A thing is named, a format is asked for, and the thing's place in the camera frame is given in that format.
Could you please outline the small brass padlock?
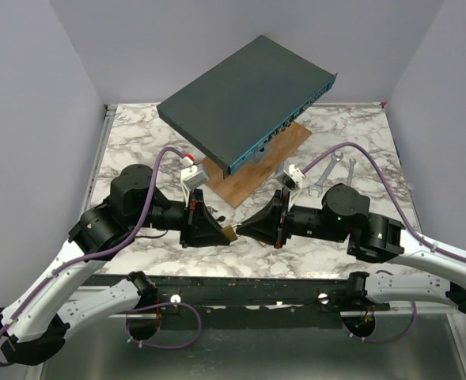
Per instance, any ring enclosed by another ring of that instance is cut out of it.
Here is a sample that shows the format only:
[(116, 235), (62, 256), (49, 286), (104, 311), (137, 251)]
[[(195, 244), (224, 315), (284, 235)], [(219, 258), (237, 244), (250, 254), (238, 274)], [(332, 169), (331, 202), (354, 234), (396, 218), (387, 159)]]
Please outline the small brass padlock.
[(228, 225), (223, 227), (222, 233), (227, 237), (229, 242), (237, 240), (237, 234), (235, 232), (234, 226)]

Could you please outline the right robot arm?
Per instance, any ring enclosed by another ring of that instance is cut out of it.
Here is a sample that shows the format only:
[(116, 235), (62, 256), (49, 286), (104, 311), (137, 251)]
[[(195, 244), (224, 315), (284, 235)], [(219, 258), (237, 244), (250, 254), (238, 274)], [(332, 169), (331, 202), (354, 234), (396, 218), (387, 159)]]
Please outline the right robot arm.
[(346, 242), (347, 254), (371, 264), (397, 264), (414, 275), (353, 273), (343, 291), (352, 310), (391, 301), (435, 302), (466, 314), (466, 250), (430, 239), (385, 215), (370, 211), (370, 199), (345, 184), (330, 188), (321, 208), (290, 204), (276, 191), (269, 204), (245, 219), (237, 234), (276, 249), (293, 236)]

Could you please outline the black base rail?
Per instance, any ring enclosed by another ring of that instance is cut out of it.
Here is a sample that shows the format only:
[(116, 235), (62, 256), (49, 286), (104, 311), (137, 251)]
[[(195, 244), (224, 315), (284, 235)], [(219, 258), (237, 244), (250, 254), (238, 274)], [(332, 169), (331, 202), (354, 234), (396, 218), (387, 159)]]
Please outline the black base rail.
[(349, 279), (249, 279), (155, 276), (149, 284), (141, 273), (128, 277), (141, 286), (141, 298), (131, 307), (141, 315), (134, 330), (151, 324), (167, 330), (204, 329), (338, 329), (346, 312), (385, 312), (388, 302), (366, 298), (360, 286), (366, 275)]

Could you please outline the large silver wrench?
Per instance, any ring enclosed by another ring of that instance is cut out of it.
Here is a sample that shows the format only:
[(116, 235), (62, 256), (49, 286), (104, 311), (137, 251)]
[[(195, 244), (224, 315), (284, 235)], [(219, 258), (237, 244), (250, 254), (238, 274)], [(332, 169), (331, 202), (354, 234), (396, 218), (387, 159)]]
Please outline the large silver wrench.
[(320, 175), (319, 179), (312, 185), (308, 187), (308, 194), (321, 196), (324, 190), (324, 183), (328, 179), (329, 175), (331, 174), (332, 170), (335, 166), (343, 160), (343, 152), (335, 151), (331, 154), (331, 160), (326, 166), (325, 170)]

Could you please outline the small silver wrench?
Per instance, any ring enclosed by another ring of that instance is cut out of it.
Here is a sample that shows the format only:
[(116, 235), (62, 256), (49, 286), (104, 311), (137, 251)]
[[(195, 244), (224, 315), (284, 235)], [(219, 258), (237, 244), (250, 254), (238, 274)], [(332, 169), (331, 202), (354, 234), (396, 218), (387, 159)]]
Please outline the small silver wrench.
[(354, 176), (354, 167), (356, 163), (357, 163), (357, 160), (355, 158), (352, 158), (349, 160), (349, 168), (348, 168), (346, 186), (350, 187), (352, 185), (352, 180)]

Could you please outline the wooden board stand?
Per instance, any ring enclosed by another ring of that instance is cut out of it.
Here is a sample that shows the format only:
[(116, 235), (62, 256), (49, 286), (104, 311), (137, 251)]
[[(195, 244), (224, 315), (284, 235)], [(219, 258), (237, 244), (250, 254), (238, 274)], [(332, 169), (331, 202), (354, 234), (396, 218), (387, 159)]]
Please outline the wooden board stand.
[(264, 148), (233, 175), (223, 177), (217, 164), (205, 157), (201, 163), (210, 179), (206, 186), (232, 208), (238, 208), (253, 192), (287, 160), (312, 134), (301, 124), (293, 122), (274, 137)]

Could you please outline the dark network switch box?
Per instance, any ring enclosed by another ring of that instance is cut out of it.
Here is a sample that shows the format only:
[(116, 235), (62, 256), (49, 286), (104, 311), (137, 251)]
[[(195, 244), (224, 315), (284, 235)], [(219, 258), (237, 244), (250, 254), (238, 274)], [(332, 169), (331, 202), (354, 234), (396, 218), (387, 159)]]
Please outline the dark network switch box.
[(228, 177), (335, 80), (335, 74), (258, 36), (162, 101), (157, 112)]

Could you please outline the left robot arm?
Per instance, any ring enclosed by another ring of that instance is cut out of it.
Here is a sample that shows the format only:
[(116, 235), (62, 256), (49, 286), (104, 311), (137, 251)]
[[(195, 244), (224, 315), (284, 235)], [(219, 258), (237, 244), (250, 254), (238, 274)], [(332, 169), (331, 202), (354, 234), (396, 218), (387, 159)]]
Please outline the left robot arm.
[(79, 329), (118, 312), (149, 311), (161, 301), (156, 285), (131, 272), (97, 296), (70, 296), (115, 257), (113, 247), (135, 240), (136, 225), (180, 234), (184, 248), (227, 246), (237, 236), (206, 209), (203, 192), (187, 201), (167, 199), (150, 182), (153, 170), (134, 164), (110, 184), (102, 203), (81, 215), (58, 255), (39, 279), (15, 302), (0, 308), (0, 367), (35, 366), (55, 355)]

